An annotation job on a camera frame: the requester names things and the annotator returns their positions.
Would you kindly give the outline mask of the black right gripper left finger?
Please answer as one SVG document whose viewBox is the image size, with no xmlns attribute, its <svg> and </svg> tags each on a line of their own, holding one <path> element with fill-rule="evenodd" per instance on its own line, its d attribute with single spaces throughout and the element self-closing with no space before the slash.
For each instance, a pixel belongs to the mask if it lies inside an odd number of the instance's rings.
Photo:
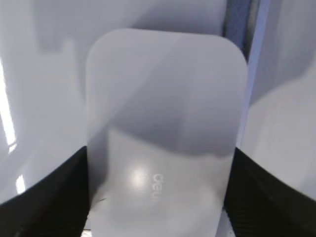
<svg viewBox="0 0 316 237">
<path fill-rule="evenodd" d="M 2 237 L 79 237 L 90 210 L 87 148 L 0 206 Z"/>
</svg>

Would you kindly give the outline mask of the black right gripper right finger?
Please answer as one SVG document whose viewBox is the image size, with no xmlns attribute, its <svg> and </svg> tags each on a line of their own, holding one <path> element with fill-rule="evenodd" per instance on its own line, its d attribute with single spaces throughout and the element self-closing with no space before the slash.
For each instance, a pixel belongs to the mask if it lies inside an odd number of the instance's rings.
<svg viewBox="0 0 316 237">
<path fill-rule="evenodd" d="M 236 148 L 224 199 L 237 237 L 314 237 L 316 202 Z"/>
</svg>

